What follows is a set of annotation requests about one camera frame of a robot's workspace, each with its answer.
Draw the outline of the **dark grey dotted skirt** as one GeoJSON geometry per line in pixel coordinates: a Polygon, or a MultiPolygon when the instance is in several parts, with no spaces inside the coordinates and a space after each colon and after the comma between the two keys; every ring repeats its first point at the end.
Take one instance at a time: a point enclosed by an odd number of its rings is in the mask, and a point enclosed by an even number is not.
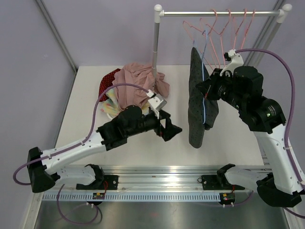
{"type": "MultiPolygon", "coordinates": [[[[209,73],[204,68],[205,79],[209,73]]],[[[189,100],[188,100],[188,124],[189,124],[189,144],[194,148],[200,148],[203,143],[205,131],[214,126],[214,122],[219,114],[217,101],[205,100],[206,123],[203,124],[203,95],[195,87],[202,81],[201,60],[197,50],[191,50],[190,75],[189,75],[189,100]]]]}

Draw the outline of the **blue wire hanger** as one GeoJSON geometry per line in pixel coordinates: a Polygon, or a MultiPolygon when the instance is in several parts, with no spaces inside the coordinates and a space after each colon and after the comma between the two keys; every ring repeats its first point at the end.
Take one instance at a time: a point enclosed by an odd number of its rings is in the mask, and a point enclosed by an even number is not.
{"type": "MultiPolygon", "coordinates": [[[[198,48],[196,41],[193,41],[193,47],[197,50],[197,53],[199,54],[200,60],[201,60],[201,69],[202,69],[202,81],[205,81],[205,73],[204,73],[204,55],[205,55],[205,51],[206,51],[206,47],[208,44],[208,35],[207,35],[207,31],[203,30],[202,35],[205,36],[205,44],[204,44],[204,48],[202,51],[200,51],[200,49],[198,48]]],[[[203,102],[202,102],[202,106],[203,106],[203,124],[206,123],[206,107],[205,107],[205,99],[203,98],[203,102]]]]}

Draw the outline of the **pink pleated skirt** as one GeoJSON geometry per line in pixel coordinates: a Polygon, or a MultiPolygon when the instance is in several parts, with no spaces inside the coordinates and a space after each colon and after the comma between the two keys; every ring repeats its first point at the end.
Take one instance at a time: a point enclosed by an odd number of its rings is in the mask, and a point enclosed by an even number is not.
{"type": "Polygon", "coordinates": [[[164,81],[165,75],[157,73],[153,76],[151,64],[141,64],[133,62],[122,67],[120,71],[115,73],[112,84],[120,84],[114,88],[119,107],[123,110],[130,105],[143,107],[149,97],[146,92],[132,86],[126,86],[126,83],[134,84],[146,90],[155,91],[164,98],[169,96],[170,85],[164,81]]]}

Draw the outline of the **yellow blue tie-dye skirt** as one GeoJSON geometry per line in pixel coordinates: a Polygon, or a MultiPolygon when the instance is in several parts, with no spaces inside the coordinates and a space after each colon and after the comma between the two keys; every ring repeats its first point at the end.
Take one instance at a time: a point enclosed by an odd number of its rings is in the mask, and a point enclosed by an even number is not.
{"type": "Polygon", "coordinates": [[[135,105],[141,108],[143,115],[147,115],[148,99],[146,92],[139,88],[125,85],[115,87],[107,91],[100,99],[101,111],[115,117],[128,106],[135,105]]]}

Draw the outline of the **pink hanger of tie-dye skirt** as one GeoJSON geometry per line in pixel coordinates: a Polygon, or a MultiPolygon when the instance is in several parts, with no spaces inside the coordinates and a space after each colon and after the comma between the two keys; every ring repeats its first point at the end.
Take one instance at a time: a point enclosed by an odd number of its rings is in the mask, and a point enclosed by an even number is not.
{"type": "Polygon", "coordinates": [[[210,52],[210,56],[212,58],[213,64],[215,67],[221,67],[221,64],[223,63],[225,65],[225,59],[222,57],[222,59],[218,56],[218,50],[221,52],[224,51],[224,45],[223,45],[223,35],[224,32],[226,31],[226,28],[230,24],[231,21],[231,10],[226,9],[226,12],[228,13],[226,16],[228,18],[227,22],[224,24],[224,26],[218,31],[216,29],[217,21],[218,21],[218,16],[219,14],[215,9],[211,10],[214,13],[214,21],[212,24],[209,24],[207,19],[201,17],[199,19],[200,22],[200,27],[203,30],[207,30],[206,32],[206,38],[208,40],[208,51],[210,52]]]}

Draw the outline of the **red polka dot skirt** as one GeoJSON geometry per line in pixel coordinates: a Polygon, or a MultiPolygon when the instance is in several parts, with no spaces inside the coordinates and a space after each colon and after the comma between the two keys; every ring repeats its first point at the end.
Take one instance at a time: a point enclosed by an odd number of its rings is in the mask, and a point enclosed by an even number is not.
{"type": "MultiPolygon", "coordinates": [[[[108,87],[112,86],[112,82],[115,80],[115,74],[117,72],[119,72],[121,69],[120,68],[117,68],[115,69],[114,71],[108,73],[107,75],[105,75],[101,82],[100,82],[100,86],[99,86],[99,95],[100,96],[108,87]]],[[[108,91],[106,94],[103,95],[103,97],[100,98],[99,102],[104,102],[106,101],[107,99],[109,99],[109,96],[113,99],[113,98],[117,98],[117,96],[115,95],[115,91],[114,91],[114,88],[113,88],[113,91],[108,91]]]]}

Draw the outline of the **pink hanger of red skirt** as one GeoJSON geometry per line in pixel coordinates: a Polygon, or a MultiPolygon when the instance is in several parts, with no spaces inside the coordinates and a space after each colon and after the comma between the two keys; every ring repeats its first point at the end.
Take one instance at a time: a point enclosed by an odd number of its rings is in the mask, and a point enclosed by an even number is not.
{"type": "Polygon", "coordinates": [[[225,33],[227,26],[230,23],[232,23],[233,32],[231,34],[232,35],[232,37],[231,37],[231,47],[234,49],[235,45],[236,45],[236,40],[237,40],[237,37],[238,37],[238,33],[240,31],[241,26],[243,25],[243,23],[245,21],[246,14],[247,14],[247,9],[244,9],[243,19],[241,20],[241,23],[237,26],[236,21],[235,21],[235,16],[232,15],[231,10],[226,9],[226,11],[228,11],[228,21],[227,21],[227,23],[225,24],[225,26],[223,27],[223,29],[220,33],[220,43],[221,43],[221,50],[222,50],[223,54],[224,54],[223,34],[225,33]]]}

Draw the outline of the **pink hanger of white skirt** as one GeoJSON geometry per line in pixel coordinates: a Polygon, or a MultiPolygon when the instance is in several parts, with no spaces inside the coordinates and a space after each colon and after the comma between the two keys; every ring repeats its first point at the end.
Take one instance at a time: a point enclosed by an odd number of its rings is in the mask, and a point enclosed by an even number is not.
{"type": "MultiPolygon", "coordinates": [[[[241,28],[240,28],[240,31],[239,31],[239,33],[238,33],[238,37],[237,37],[236,45],[235,45],[235,48],[234,48],[234,49],[237,49],[237,48],[242,49],[242,48],[244,47],[244,44],[245,44],[247,35],[248,35],[249,31],[250,31],[252,22],[253,22],[253,20],[254,20],[255,10],[254,10],[250,15],[251,15],[250,20],[248,21],[248,20],[245,18],[245,21],[244,21],[243,25],[242,25],[241,28]]],[[[237,26],[241,23],[241,21],[240,21],[240,23],[238,23],[237,17],[236,17],[236,16],[235,16],[235,21],[236,21],[237,26]]]]}

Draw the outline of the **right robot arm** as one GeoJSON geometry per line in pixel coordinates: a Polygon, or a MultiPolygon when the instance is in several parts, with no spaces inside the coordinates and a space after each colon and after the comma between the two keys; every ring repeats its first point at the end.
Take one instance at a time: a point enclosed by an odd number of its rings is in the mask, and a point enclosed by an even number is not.
{"type": "Polygon", "coordinates": [[[261,151],[267,156],[271,173],[260,175],[227,164],[218,169],[216,183],[227,189],[232,185],[257,192],[272,207],[292,208],[302,201],[305,193],[298,180],[285,145],[288,127],[278,102],[262,95],[264,77],[256,68],[240,66],[232,73],[215,69],[196,88],[207,100],[223,100],[235,108],[240,119],[253,132],[261,151]]]}

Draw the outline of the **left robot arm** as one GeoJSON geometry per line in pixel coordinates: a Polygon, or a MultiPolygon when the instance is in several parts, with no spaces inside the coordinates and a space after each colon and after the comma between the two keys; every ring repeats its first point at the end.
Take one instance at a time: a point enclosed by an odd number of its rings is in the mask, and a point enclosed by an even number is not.
{"type": "Polygon", "coordinates": [[[160,110],[158,115],[153,111],[143,115],[139,107],[131,105],[98,127],[87,140],[44,151],[38,147],[30,149],[27,170],[32,192],[45,192],[55,185],[72,185],[77,190],[104,189],[104,171],[99,165],[75,168],[70,164],[120,147],[127,143],[128,137],[151,130],[164,141],[171,140],[182,131],[172,124],[170,114],[164,110],[160,110]]]}

